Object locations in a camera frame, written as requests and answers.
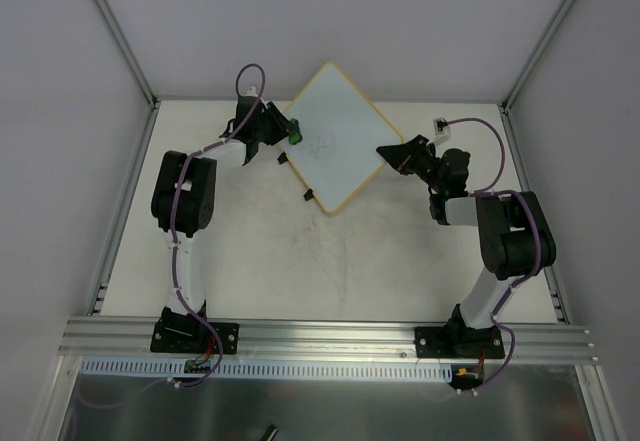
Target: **white cable tray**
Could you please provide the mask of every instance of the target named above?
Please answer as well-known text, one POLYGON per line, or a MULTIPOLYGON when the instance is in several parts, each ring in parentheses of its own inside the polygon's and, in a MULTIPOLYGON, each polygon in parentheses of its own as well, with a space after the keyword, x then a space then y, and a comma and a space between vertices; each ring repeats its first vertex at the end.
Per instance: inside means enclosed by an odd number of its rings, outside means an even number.
MULTIPOLYGON (((187 359, 85 356, 81 374, 198 377, 184 374, 187 359)), ((451 365, 440 363, 340 363, 323 361, 225 360, 217 378, 451 382, 451 365)))

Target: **black mounting bracket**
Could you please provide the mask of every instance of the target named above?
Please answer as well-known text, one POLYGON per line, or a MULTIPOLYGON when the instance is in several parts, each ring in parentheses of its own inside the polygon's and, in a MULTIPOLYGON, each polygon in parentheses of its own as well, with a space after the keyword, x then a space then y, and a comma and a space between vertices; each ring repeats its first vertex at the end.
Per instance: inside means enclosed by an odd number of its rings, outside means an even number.
POLYGON ((502 334, 496 326, 483 329, 467 327, 457 304, 449 321, 441 327, 414 328, 416 356, 425 358, 480 358, 503 359, 502 334))
MULTIPOLYGON (((240 126, 255 101, 255 96, 238 96, 236 117, 227 124, 227 129, 222 133, 223 138, 228 137, 240 126)), ((245 164, 258 153, 260 143, 273 146, 284 138, 288 138, 291 145, 300 143, 302 141, 300 123, 295 118, 287 119, 271 101, 267 104, 259 101, 249 122, 234 137, 247 147, 245 164)))
MULTIPOLYGON (((416 357, 419 359, 435 359, 435 358, 480 358, 482 350, 480 344, 475 347, 469 347, 467 350, 460 352, 460 348, 452 345, 435 346, 432 343, 433 338, 442 328, 431 326, 418 326, 413 330, 414 344, 416 346, 416 357)), ((504 346, 502 345, 502 335, 498 328, 490 328, 484 337, 482 347, 484 348, 485 359, 504 359, 504 346)))
MULTIPOLYGON (((209 323, 222 341, 224 355, 234 355, 238 351, 240 325, 237 323, 209 323)), ((211 333, 191 315, 173 313, 169 308, 162 310, 162 316, 156 322, 151 338, 152 353, 202 354, 209 346, 211 333)), ((213 354, 219 354, 216 343, 213 354)))

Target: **drawing on whiteboard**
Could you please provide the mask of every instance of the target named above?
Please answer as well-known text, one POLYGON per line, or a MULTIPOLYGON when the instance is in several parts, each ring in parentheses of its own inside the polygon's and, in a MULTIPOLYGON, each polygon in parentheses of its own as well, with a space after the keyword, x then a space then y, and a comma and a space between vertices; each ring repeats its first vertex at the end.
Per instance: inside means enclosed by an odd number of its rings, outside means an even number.
POLYGON ((307 144, 307 152, 314 161, 320 158, 327 158, 334 151, 336 140, 333 133, 313 136, 307 144))

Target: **white wall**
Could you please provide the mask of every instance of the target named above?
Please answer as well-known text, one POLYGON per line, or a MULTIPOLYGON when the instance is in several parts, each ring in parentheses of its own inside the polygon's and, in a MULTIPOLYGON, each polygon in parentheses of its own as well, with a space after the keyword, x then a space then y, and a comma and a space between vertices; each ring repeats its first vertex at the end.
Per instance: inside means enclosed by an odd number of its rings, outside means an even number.
POLYGON ((82 312, 147 107, 90 0, 0 0, 0 438, 82 312))
POLYGON ((377 100, 502 101, 560 0, 109 0, 156 93, 291 99, 325 61, 377 100))
POLYGON ((640 439, 640 0, 580 0, 514 111, 575 321, 640 439))

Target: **white table surface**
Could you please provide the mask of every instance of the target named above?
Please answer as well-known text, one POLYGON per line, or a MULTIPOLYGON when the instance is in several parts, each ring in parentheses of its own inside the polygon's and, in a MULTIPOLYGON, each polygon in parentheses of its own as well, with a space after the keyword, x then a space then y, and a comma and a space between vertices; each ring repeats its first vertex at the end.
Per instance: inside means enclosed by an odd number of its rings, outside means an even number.
MULTIPOLYGON (((277 103, 285 107, 287 103, 277 103)), ((475 116, 504 137, 488 104, 378 103, 404 134, 433 136, 432 120, 475 116)), ((170 149, 211 143, 234 116, 234 101, 164 101, 113 268, 102 315, 157 317, 170 280, 169 254, 150 204, 170 149)), ((487 185, 499 165, 493 134, 456 125, 448 147, 471 153, 467 186, 487 185)), ((250 164, 219 175, 213 220, 201 241, 210 317, 433 321, 448 319, 471 290, 482 260, 475 228, 439 226, 427 186, 386 166, 336 215, 315 201, 277 148, 261 146, 250 164)), ((511 157, 497 188, 518 188, 511 157)), ((504 309, 507 323, 555 323, 546 280, 525 283, 504 309)))

